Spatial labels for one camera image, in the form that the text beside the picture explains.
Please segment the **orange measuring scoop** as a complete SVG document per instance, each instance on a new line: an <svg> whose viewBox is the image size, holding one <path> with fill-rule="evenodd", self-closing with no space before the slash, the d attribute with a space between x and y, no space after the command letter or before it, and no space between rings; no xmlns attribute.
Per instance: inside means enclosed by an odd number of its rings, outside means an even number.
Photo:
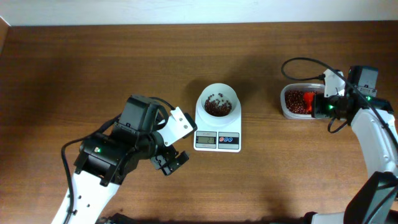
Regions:
<svg viewBox="0 0 398 224"><path fill-rule="evenodd" d="M305 106L305 111L307 113L312 112L312 103L313 103L314 97L315 97L315 92L305 92L303 94L303 102L304 102L304 106Z"/></svg>

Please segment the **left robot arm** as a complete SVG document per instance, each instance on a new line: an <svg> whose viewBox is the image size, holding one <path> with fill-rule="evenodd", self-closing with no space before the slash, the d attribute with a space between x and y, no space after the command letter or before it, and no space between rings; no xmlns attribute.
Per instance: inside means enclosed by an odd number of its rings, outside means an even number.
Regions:
<svg viewBox="0 0 398 224"><path fill-rule="evenodd" d="M188 161L173 143L197 130L188 113L157 97L131 95L121 114L93 133L77 139L79 155L75 170L61 155L68 190L53 223L95 223L139 161L149 160L168 176Z"/></svg>

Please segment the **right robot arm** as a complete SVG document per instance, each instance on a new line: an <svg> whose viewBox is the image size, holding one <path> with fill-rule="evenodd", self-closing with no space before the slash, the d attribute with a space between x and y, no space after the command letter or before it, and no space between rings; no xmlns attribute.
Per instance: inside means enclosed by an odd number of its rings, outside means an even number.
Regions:
<svg viewBox="0 0 398 224"><path fill-rule="evenodd" d="M325 91L312 100L312 117L342 119L361 146L369 179L343 212L308 212L303 223L397 223L397 131L394 110L376 98L378 70L353 66L347 78L334 69L321 78Z"/></svg>

